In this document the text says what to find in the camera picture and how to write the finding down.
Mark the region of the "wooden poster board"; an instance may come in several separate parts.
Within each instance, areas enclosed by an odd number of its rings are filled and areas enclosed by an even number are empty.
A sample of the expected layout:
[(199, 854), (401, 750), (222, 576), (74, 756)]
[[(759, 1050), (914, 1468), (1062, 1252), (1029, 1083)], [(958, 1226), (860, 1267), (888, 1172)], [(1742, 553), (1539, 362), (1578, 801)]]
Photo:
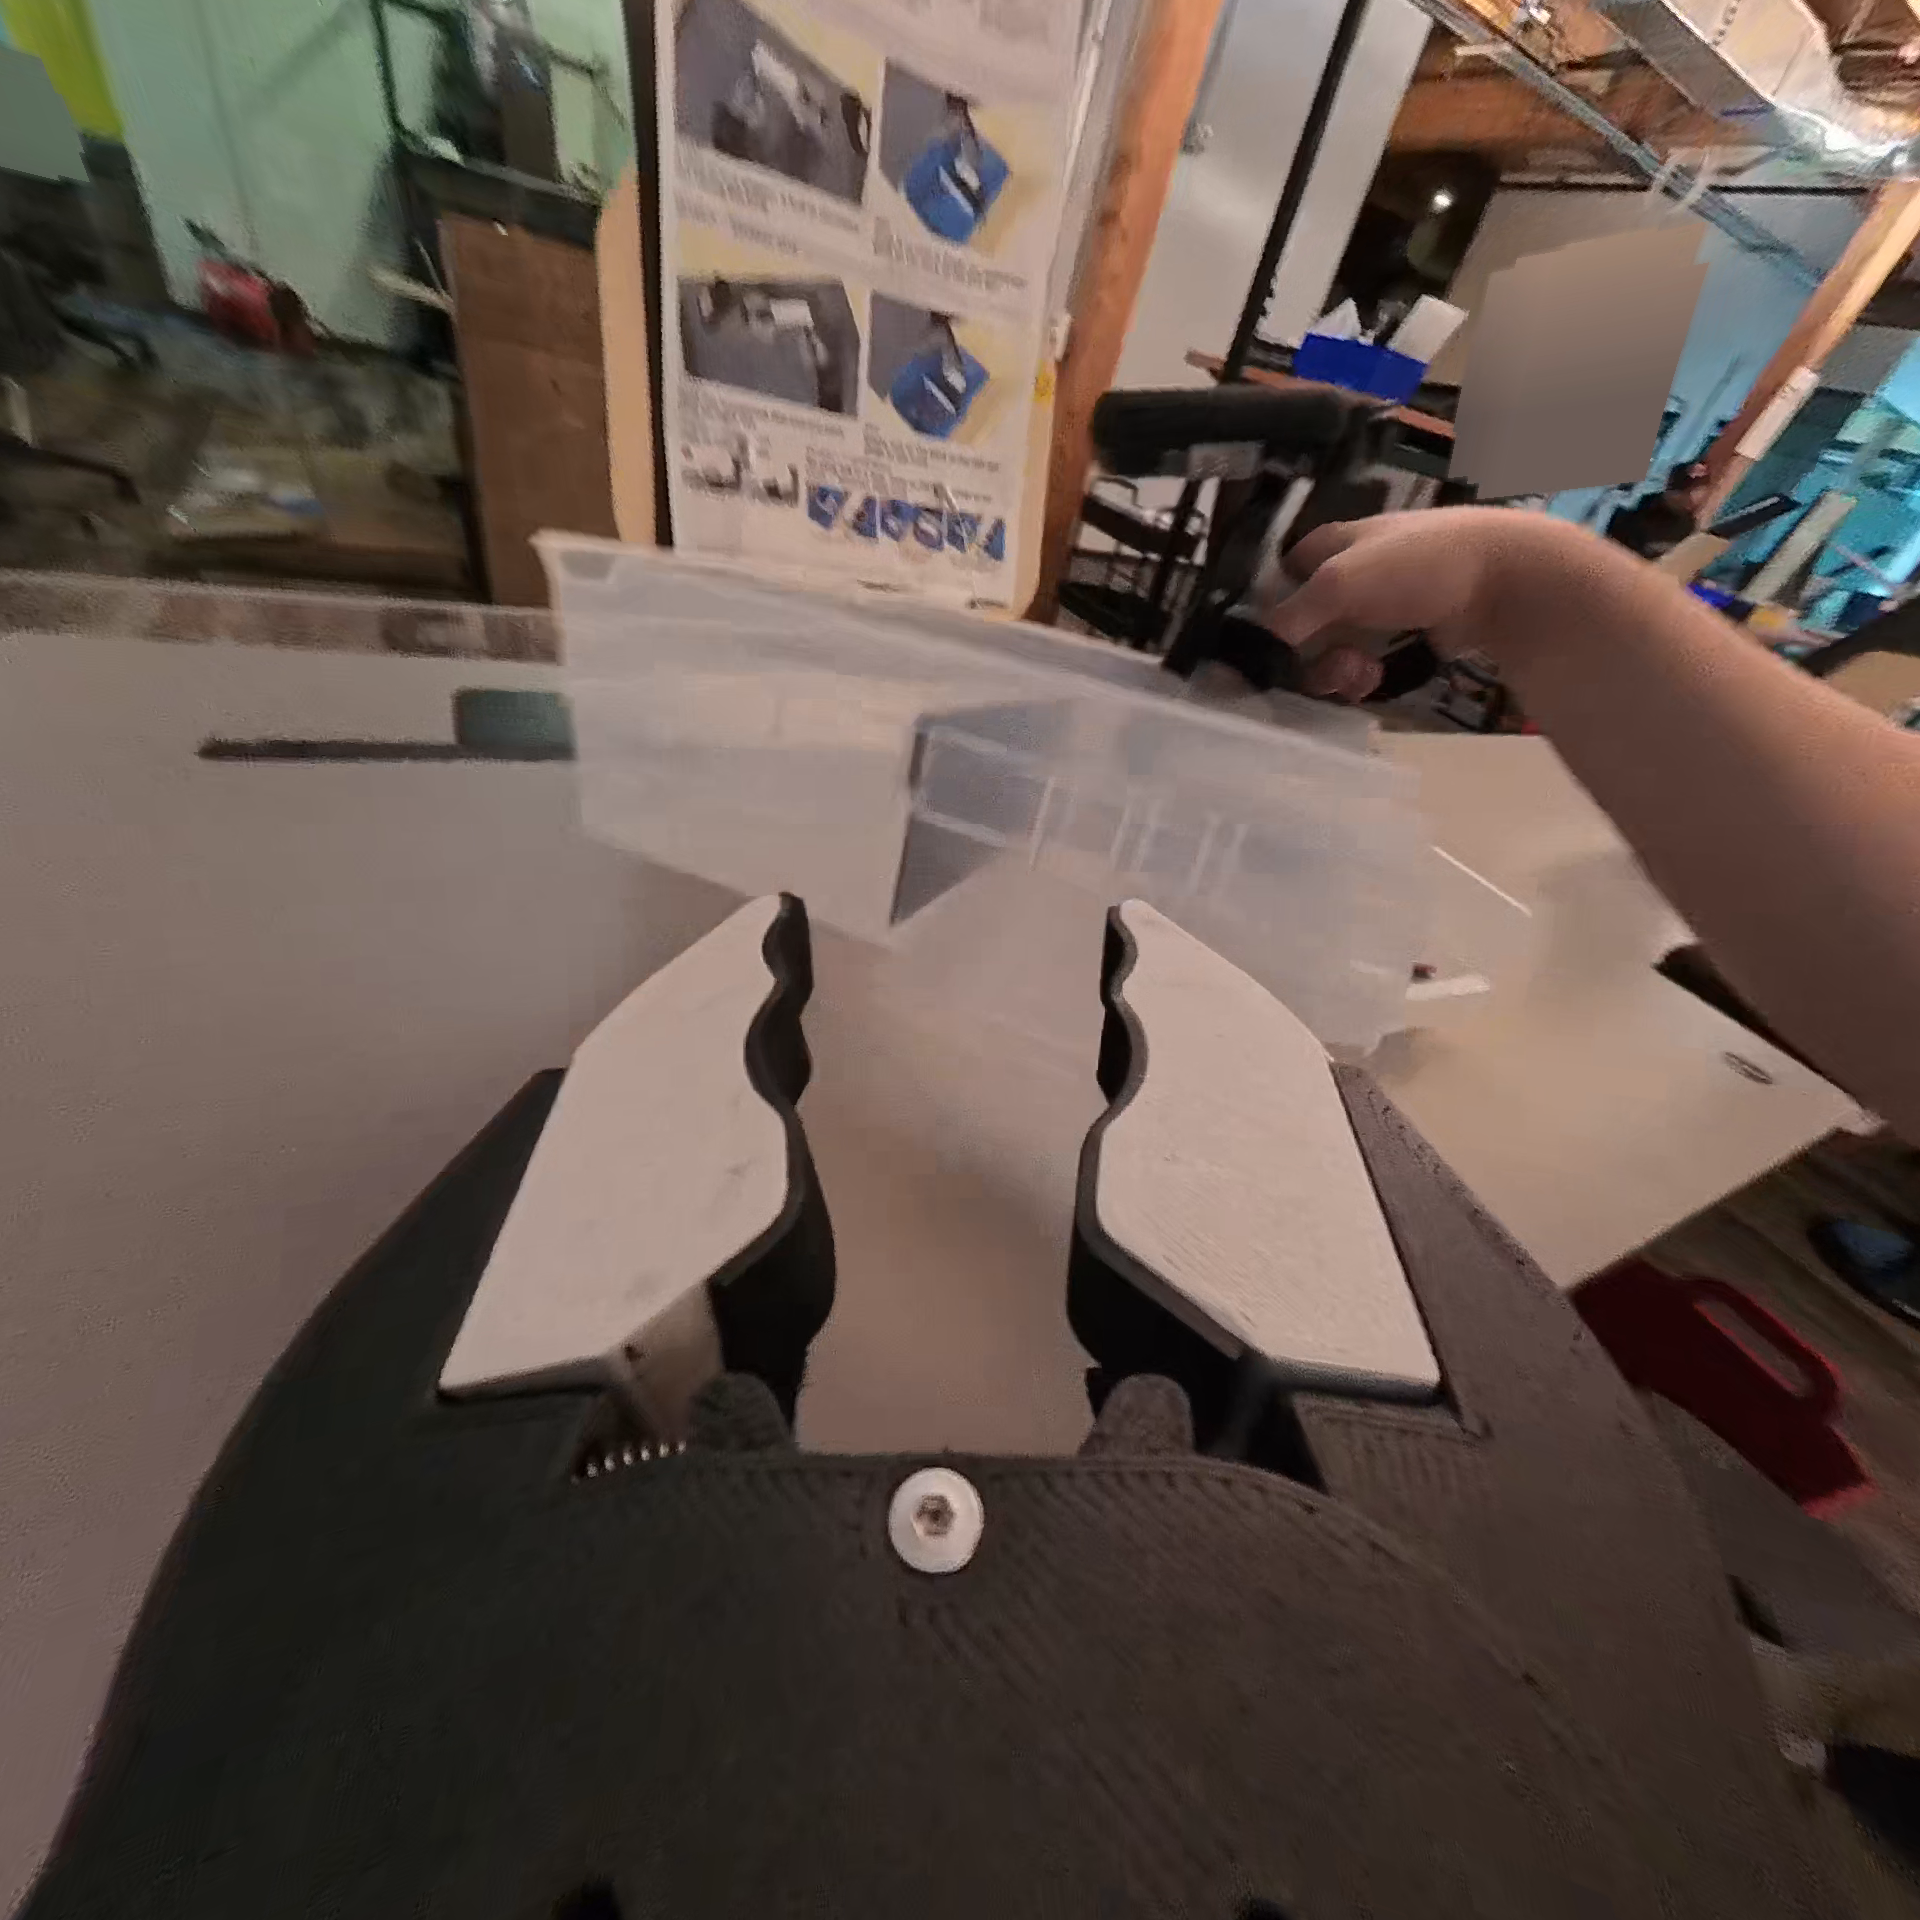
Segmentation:
[(672, 548), (647, 308), (656, 285), (647, 264), (641, 187), (629, 160), (602, 205), (593, 245), (611, 522), (620, 541)]

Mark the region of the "blue plastic bin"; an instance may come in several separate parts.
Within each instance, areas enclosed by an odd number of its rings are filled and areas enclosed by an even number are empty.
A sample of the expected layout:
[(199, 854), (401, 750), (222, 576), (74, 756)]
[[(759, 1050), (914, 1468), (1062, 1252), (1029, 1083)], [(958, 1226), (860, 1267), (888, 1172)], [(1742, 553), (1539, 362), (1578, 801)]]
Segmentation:
[(1353, 396), (1410, 405), (1423, 384), (1426, 360), (1363, 338), (1306, 332), (1293, 350), (1291, 372)]

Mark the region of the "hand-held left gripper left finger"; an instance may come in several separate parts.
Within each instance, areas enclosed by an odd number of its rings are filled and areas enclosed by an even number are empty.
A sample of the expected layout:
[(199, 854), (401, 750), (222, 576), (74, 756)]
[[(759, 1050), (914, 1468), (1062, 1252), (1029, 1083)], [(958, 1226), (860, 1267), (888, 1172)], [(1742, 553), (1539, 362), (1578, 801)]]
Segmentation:
[(804, 900), (761, 895), (575, 1048), (440, 1366), (454, 1402), (605, 1390), (688, 1410), (720, 1374), (794, 1410), (836, 1297), (804, 1135)]

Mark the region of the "printed instruction poster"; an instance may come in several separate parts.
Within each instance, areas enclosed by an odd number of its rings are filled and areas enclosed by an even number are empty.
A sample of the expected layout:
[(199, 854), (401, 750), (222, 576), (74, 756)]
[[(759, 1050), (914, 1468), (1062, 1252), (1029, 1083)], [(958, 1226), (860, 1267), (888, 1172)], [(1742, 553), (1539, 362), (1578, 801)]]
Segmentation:
[(1083, 5), (652, 5), (674, 553), (1021, 609)]

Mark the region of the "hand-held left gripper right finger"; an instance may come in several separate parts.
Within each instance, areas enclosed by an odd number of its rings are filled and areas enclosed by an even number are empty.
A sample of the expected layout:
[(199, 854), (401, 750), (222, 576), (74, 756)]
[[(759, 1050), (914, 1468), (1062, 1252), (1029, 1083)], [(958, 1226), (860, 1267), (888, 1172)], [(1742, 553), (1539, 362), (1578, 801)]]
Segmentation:
[(1334, 1063), (1256, 977), (1157, 908), (1107, 915), (1067, 1313), (1105, 1338), (1178, 1329), (1200, 1374), (1438, 1399), (1441, 1364)]

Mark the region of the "clear plastic bin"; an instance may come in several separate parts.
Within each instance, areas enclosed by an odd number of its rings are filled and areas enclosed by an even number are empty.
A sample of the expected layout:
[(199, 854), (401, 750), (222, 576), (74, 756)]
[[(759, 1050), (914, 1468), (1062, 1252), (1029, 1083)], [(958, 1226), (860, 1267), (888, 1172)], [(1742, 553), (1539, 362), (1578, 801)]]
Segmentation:
[(880, 591), (535, 539), (581, 822), (791, 893), (881, 981), (1062, 1042), (1138, 899), (1360, 1059), (1524, 973), (1532, 912), (1446, 852), (1354, 711)]

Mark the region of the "wooden post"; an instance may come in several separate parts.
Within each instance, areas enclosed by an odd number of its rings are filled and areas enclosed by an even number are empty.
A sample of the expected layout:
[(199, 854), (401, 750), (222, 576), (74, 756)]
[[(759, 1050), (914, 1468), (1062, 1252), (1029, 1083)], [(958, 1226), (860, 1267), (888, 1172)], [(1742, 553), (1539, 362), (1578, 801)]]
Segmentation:
[(1058, 613), (1067, 548), (1091, 479), (1091, 411), (1116, 384), (1219, 16), (1219, 2), (1128, 6), (1062, 350), (1029, 448), (1029, 476), (1043, 491), (1021, 528), (1015, 599), (1019, 615), (1032, 622), (1046, 625)]

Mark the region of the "black metal cart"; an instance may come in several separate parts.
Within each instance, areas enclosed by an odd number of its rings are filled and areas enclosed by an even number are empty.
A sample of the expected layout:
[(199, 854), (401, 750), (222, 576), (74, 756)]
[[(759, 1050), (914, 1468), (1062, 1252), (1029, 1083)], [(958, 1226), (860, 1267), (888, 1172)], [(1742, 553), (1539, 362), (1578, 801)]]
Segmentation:
[(1060, 622), (1123, 649), (1165, 656), (1206, 561), (1202, 491), (1091, 477), (1060, 572)]

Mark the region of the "red plastic container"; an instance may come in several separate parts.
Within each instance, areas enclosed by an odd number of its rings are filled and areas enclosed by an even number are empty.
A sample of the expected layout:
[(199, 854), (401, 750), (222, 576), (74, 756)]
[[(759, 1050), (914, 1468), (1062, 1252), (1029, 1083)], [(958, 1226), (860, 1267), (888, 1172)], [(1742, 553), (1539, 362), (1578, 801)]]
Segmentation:
[(1622, 1261), (1568, 1303), (1627, 1384), (1688, 1412), (1814, 1518), (1877, 1493), (1842, 1430), (1842, 1374), (1739, 1286)]

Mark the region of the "person's right hand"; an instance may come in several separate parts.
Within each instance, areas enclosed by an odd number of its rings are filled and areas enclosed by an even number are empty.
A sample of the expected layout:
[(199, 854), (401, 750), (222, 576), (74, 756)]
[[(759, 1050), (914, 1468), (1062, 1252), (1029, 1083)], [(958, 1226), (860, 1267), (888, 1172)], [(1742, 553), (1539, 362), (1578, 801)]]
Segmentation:
[(1516, 591), (1542, 524), (1514, 509), (1419, 509), (1320, 525), (1286, 558), (1267, 632), (1312, 695), (1361, 705), (1388, 656), (1510, 649)]

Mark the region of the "person's right forearm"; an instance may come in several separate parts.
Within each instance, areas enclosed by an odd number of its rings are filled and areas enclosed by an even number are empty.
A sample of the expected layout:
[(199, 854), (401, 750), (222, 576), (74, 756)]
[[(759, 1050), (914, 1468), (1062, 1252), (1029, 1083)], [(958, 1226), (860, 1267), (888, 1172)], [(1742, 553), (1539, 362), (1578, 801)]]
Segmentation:
[(1472, 633), (1726, 984), (1918, 1133), (1914, 736), (1610, 541), (1498, 509)]

